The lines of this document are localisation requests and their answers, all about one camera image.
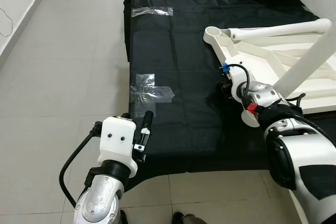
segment black cable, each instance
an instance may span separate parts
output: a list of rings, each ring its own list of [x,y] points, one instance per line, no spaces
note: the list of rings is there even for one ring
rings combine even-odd
[[[7,15],[7,13],[5,12],[5,10],[3,10],[2,8],[0,8],[0,10],[2,10],[4,13],[5,13],[5,15],[7,16],[7,18],[9,18],[11,21],[10,21],[10,23],[11,23],[11,31],[10,31],[10,33],[8,34],[8,35],[3,35],[1,32],[0,32],[0,35],[1,36],[3,36],[3,37],[9,37],[10,35],[12,35],[12,33],[13,33],[13,20]]]
[[[248,94],[248,90],[249,90],[249,87],[250,87],[250,75],[248,74],[248,71],[247,69],[240,65],[240,64],[229,64],[227,65],[227,67],[239,67],[241,69],[243,69],[245,71],[245,74],[246,74],[246,88],[245,88],[245,92],[244,92],[244,101],[243,101],[243,104],[247,102],[247,94]]]
[[[298,97],[294,97],[294,98],[290,98],[290,99],[286,99],[287,102],[292,102],[292,101],[296,101],[296,107],[300,107],[300,103],[302,98],[304,98],[306,96],[306,93],[302,93],[301,95],[299,95]]]
[[[79,195],[78,198],[80,198],[80,196],[82,196],[88,189],[89,189],[89,187],[85,186],[84,189],[83,189],[83,191],[80,193],[80,195]]]
[[[68,160],[65,162],[64,166],[62,167],[61,172],[59,173],[59,184],[61,186],[61,189],[67,199],[70,201],[73,207],[76,205],[76,201],[68,191],[67,187],[64,183],[64,174],[65,171],[68,169],[71,162],[75,159],[75,157],[78,155],[78,153],[84,148],[84,146],[95,136],[94,132],[90,132],[90,134],[83,140],[83,142],[75,149],[75,151],[71,154],[71,156],[68,158]]]
[[[299,121],[302,121],[302,122],[308,124],[309,126],[313,127],[315,130],[320,132],[323,136],[325,136],[327,139],[329,139],[331,141],[331,137],[327,134],[327,132],[325,132],[320,126],[318,126],[317,124],[313,123],[312,121],[304,118],[303,116],[295,115],[295,114],[292,114],[292,113],[289,113],[289,112],[284,113],[284,115],[287,115],[290,118],[294,118],[294,119],[297,119]]]

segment tape strip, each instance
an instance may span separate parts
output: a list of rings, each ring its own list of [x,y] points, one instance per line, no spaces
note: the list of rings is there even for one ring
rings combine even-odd
[[[147,110],[156,116],[155,104],[157,102],[172,102],[175,94],[170,87],[155,86],[154,74],[137,74],[136,86],[130,87],[130,102],[135,103],[134,116],[143,117]]]
[[[172,7],[140,7],[133,8],[131,12],[131,17],[143,15],[143,14],[155,14],[162,16],[173,16]]]

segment table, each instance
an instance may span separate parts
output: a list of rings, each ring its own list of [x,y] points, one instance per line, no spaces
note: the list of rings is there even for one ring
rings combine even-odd
[[[215,170],[267,169],[261,129],[245,125],[239,103],[223,96],[218,86],[219,62],[203,41],[207,26],[268,27],[308,22],[318,17],[299,0],[125,0],[125,44],[130,86],[137,74],[155,74],[155,86],[170,87],[171,103],[156,103],[147,158],[126,190],[159,175]],[[171,7],[173,16],[132,9]],[[129,104],[134,118],[135,105]],[[334,112],[308,118],[336,138]]]

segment floor tile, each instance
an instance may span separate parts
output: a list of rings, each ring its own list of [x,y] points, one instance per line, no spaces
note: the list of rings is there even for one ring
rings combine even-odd
[[[107,4],[110,2],[115,4],[118,0],[42,0],[32,20],[55,18],[66,22],[103,21],[101,12],[109,7]]]
[[[173,205],[173,212],[194,214],[207,224],[298,224],[293,203],[284,199],[211,201]]]
[[[289,191],[289,195],[293,200],[294,206],[296,208],[296,211],[298,212],[302,224],[309,224],[306,213],[304,212],[302,206],[300,205],[299,201],[297,200],[293,192]]]
[[[72,224],[74,221],[74,213],[73,212],[64,212],[62,214],[62,221],[60,224]]]
[[[129,224],[171,224],[172,208],[167,206],[124,208]]]
[[[25,31],[14,47],[10,59],[92,58],[96,47],[98,24],[84,18],[82,13],[48,12],[36,10]]]
[[[154,177],[126,192],[121,207],[170,205],[168,175]]]
[[[8,60],[0,72],[0,116],[80,115],[89,60]]]
[[[105,18],[104,23],[100,24],[100,29],[97,32],[97,40],[94,58],[95,59],[114,59],[127,62],[124,26],[122,12],[116,13],[114,20]]]
[[[84,138],[89,134],[95,121],[103,121],[108,115],[99,116],[83,116],[80,122],[76,146],[78,146]],[[97,167],[97,159],[99,157],[98,137],[92,138],[91,141],[78,154],[71,165],[71,172],[68,183],[68,190],[75,200],[78,199],[80,193],[84,189],[85,178],[92,167]],[[66,199],[64,211],[72,211],[73,207]]]
[[[186,173],[169,176],[173,204],[269,198],[258,170]]]
[[[128,102],[129,66],[127,60],[95,60],[82,114],[122,114],[128,112]]]
[[[0,223],[3,224],[59,224],[62,213],[38,215],[1,215]]]
[[[0,119],[0,215],[62,212],[58,176],[75,146],[79,122],[79,117]]]
[[[271,177],[271,174],[269,173],[269,170],[262,170],[261,174],[271,198],[289,197],[288,189],[282,188],[277,183],[275,183]]]

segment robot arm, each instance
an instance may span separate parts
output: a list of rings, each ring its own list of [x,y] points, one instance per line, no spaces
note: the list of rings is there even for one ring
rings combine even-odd
[[[75,224],[127,223],[120,212],[119,200],[127,180],[136,175],[137,162],[145,161],[144,151],[151,134],[153,116],[153,112],[146,112],[138,141],[134,139],[136,124],[129,119],[129,115],[110,117],[102,123],[96,122],[90,135],[71,155],[60,173],[60,184],[75,208]],[[100,136],[100,167],[90,169],[85,189],[75,202],[64,185],[64,173],[92,136]]]
[[[256,82],[247,68],[229,63],[223,72],[244,107],[242,119],[265,131],[273,180],[293,191],[310,224],[336,223],[336,148],[330,138],[302,116],[300,100],[294,106],[271,85]]]

